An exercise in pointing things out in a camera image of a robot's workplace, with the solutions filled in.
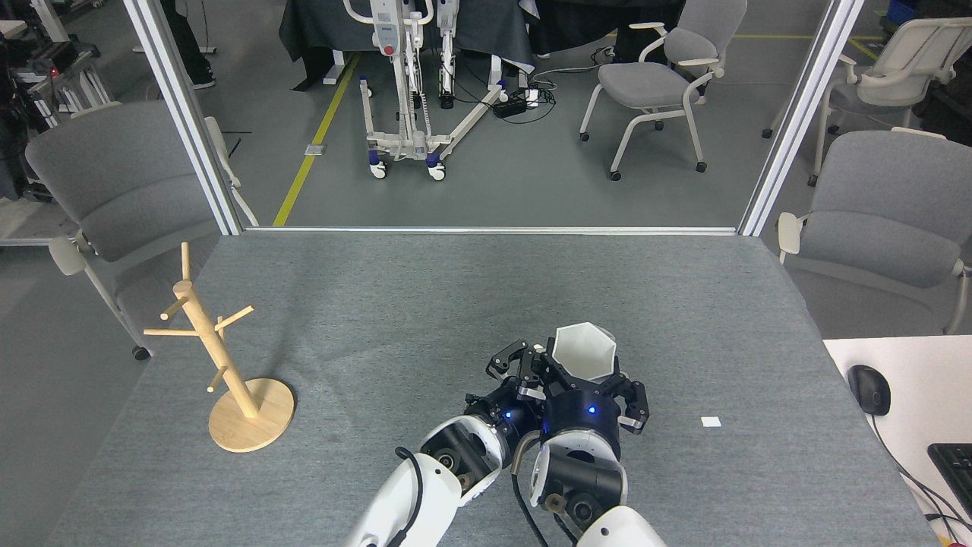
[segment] gray felt tabletop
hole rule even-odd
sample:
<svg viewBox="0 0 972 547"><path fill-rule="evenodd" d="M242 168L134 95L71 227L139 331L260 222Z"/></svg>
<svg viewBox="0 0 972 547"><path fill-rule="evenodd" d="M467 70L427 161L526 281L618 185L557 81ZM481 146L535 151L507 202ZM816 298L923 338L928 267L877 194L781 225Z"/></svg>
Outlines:
<svg viewBox="0 0 972 547"><path fill-rule="evenodd" d="M497 386L493 353L582 321L646 386L651 418L622 432L621 462L628 504L670 546L938 544L756 238L250 233L220 241L197 289L213 315L256 308L230 352L244 378L293 388L293 422L223 451L212 363L165 339L51 545L338 545L393 448ZM440 543L534 544L505 473Z"/></svg>

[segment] office chair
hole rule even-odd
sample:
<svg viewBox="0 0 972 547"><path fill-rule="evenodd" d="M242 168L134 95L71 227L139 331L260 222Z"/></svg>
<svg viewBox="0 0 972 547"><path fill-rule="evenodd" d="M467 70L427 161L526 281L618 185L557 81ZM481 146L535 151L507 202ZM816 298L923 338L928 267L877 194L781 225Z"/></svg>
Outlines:
<svg viewBox="0 0 972 547"><path fill-rule="evenodd" d="M826 133L840 129L839 121L827 125L832 111L863 116L904 112L901 125L907 127L912 107L924 99L931 81L947 84L954 78L953 65L970 45L972 18L912 19L898 27L873 66L857 66L841 55L843 77L831 80L820 101L814 174L807 184L815 186L820 175Z"/></svg>
<svg viewBox="0 0 972 547"><path fill-rule="evenodd" d="M799 218L785 212L778 223L781 262L799 253L856 269L838 277L833 267L824 274L787 265L824 339L956 331L970 275L959 258L972 236L970 172L972 148L941 135L896 128L834 141L811 212ZM868 275L859 271L879 277L861 280ZM910 289L882 288L891 279L926 289L952 276L957 299L944 331L929 305L903 294Z"/></svg>
<svg viewBox="0 0 972 547"><path fill-rule="evenodd" d="M219 234L189 155L163 101L99 109L35 137L26 158L81 231L51 242L65 274L86 272L145 359L181 275L179 243L191 237L198 272ZM106 287L93 255L121 269Z"/></svg>
<svg viewBox="0 0 972 547"><path fill-rule="evenodd" d="M697 160L695 170L706 171L692 104L703 104L704 86L712 78L721 78L725 74L726 47L745 12L746 0L688 0L678 25L671 32L667 32L660 22L629 25L636 30L654 29L659 38L642 50L638 62L606 64L598 70L599 83L591 93L580 124L580 140L587 141L587 123L601 90L620 104L644 112L624 130L610 165L611 180L621 179L617 168L636 125L654 121L655 129L662 129L662 120L677 117L684 117L688 123ZM649 53L662 46L674 67L644 62Z"/></svg>

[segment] gray floor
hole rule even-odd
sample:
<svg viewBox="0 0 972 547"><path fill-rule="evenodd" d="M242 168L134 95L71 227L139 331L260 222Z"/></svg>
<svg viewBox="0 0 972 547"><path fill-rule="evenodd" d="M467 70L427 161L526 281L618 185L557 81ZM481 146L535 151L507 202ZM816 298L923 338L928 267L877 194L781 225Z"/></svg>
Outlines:
<svg viewBox="0 0 972 547"><path fill-rule="evenodd" d="M874 0L868 8L881 3ZM740 34L811 34L825 2L792 4L751 1ZM198 94L225 131L252 132L226 139L230 146L242 139L232 163L264 224L277 214L333 95L323 86L290 91L303 70L290 63L276 38L282 7L282 0L207 2L210 41L220 48L212 57L219 83ZM871 22L862 20L857 35L875 32L873 10L865 16ZM199 13L192 20L198 26ZM118 99L157 95L148 63L129 50L137 38L120 0L108 0L68 28L101 48L101 73ZM328 151L315 162L288 224L733 226L768 150L759 130L789 92L808 45L799 38L737 39L726 78L713 85L710 104L698 111L710 170L693 170L687 131L676 121L661 133L646 128L636 136L621 166L624 178L616 183L606 171L628 113L603 100L591 141L581 145L575 136L593 74L555 76L559 103L539 123L514 127L484 119L450 158L443 183L432 182L418 165L397 164L385 181L366 173L360 99L351 88L325 141ZM860 58L856 50L847 53ZM586 51L555 55L540 69L585 60ZM469 65L476 68L477 62ZM362 63L360 71L371 70L380 59ZM371 71L380 95L382 71ZM448 127L452 115L436 108L434 123ZM849 127L873 127L855 123ZM805 144L778 210L806 211L811 160ZM771 232L765 239L774 248ZM930 296L946 307L950 295L945 288ZM0 328L0 412L12 417L0 425L0 535L5 545L37 545L142 366L129 356L130 340L87 280L60 275L45 249L0 250ZM963 332L972 332L972 322Z"/></svg>

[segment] white desk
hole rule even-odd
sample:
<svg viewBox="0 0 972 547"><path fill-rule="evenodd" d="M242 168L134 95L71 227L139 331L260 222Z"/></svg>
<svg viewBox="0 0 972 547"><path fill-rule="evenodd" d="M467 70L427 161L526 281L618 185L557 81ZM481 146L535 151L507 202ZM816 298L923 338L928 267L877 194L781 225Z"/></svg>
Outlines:
<svg viewBox="0 0 972 547"><path fill-rule="evenodd" d="M932 443L972 442L972 336L825 340L824 344L845 376L857 364L885 376L891 409L887 416L876 417L876 424L887 447L916 479L963 512L927 449ZM927 498L913 490L922 510L935 512ZM933 527L944 536L940 522ZM960 541L972 545L972 532L956 523L952 528Z"/></svg>

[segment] black mouse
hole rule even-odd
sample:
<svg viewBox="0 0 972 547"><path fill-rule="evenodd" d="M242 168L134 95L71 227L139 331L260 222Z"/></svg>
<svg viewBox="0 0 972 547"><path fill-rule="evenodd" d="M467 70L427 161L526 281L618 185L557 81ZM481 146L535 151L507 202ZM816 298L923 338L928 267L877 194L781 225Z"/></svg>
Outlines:
<svg viewBox="0 0 972 547"><path fill-rule="evenodd" d="M891 387L877 370L854 365L848 370L848 383L860 410L874 416L884 416L891 410Z"/></svg>

